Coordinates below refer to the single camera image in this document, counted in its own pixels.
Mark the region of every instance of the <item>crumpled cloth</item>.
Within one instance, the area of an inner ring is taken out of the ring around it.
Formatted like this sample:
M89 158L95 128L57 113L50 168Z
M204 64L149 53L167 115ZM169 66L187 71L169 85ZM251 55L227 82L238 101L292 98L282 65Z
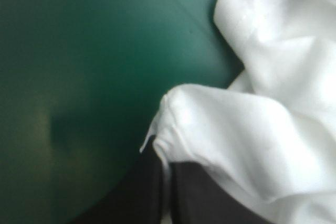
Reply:
M148 135L166 179L198 162L273 223L336 223L336 0L218 0L214 21L245 70L163 97Z

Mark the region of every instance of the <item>green surface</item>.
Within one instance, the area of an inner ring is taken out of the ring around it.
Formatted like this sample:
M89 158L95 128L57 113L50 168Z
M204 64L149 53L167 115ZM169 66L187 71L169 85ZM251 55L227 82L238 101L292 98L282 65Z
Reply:
M160 97L242 68L216 0L0 0L0 223L64 223L138 156Z

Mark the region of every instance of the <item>wrinkled cloth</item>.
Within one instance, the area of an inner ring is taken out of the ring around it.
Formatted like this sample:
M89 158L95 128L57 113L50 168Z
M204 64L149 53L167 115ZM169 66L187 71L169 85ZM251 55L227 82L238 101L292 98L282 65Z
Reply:
M245 70L163 97L148 135L165 179L198 162L273 223L336 223L336 0L218 0L214 21Z

